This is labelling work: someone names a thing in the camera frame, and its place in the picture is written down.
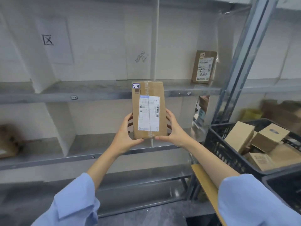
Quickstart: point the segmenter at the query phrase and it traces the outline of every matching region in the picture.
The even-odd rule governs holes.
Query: forearm
[[[111,147],[109,147],[87,171],[87,174],[90,175],[94,182],[95,190],[98,189],[104,175],[119,156],[116,154],[116,151],[110,148]]]
[[[187,141],[184,148],[199,161],[216,187],[219,187],[225,178],[239,175],[237,171],[192,138]]]

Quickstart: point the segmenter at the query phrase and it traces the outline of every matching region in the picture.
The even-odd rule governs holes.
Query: metal upright post
[[[229,121],[277,3],[278,0],[252,0],[250,14],[232,59],[230,77],[217,103],[213,124]]]

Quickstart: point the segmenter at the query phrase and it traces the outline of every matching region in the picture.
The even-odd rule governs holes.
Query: black plastic crate
[[[284,204],[301,214],[301,165],[264,176],[262,183]]]
[[[278,125],[277,123],[270,121],[268,119],[247,121],[245,123],[254,125],[255,126],[254,130],[257,132],[264,129],[271,123]],[[282,171],[294,166],[294,165],[290,165],[286,167],[276,168],[273,170],[261,171],[256,167],[254,167],[253,165],[251,165],[243,156],[241,156],[228,143],[224,141],[224,139],[226,138],[228,133],[232,130],[235,124],[236,122],[210,125],[208,134],[206,136],[206,140],[204,142],[204,146],[208,150],[210,150],[213,154],[215,154],[217,157],[219,157],[222,161],[227,163],[230,167],[232,167],[237,172],[239,172],[240,174],[252,174],[257,179],[261,179],[265,175],[270,175],[277,171]],[[290,139],[297,140],[299,143],[295,144],[288,139],[284,139],[284,142],[293,146],[297,150],[301,151],[300,148],[301,137],[292,132],[290,132],[288,136]]]

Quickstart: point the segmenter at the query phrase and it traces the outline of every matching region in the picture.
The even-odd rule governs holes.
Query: shirt cuff
[[[57,193],[54,202],[58,209],[59,219],[88,207],[91,207],[93,218],[95,218],[100,206],[100,202],[95,197],[94,182],[87,173],[81,174]]]

